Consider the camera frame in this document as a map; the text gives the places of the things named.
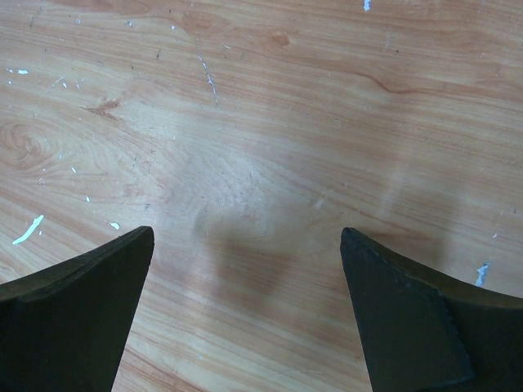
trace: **wooden floor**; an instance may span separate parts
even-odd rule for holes
[[[519,0],[6,0],[0,53],[0,280],[156,233],[115,391],[369,392],[345,226],[523,296]]]

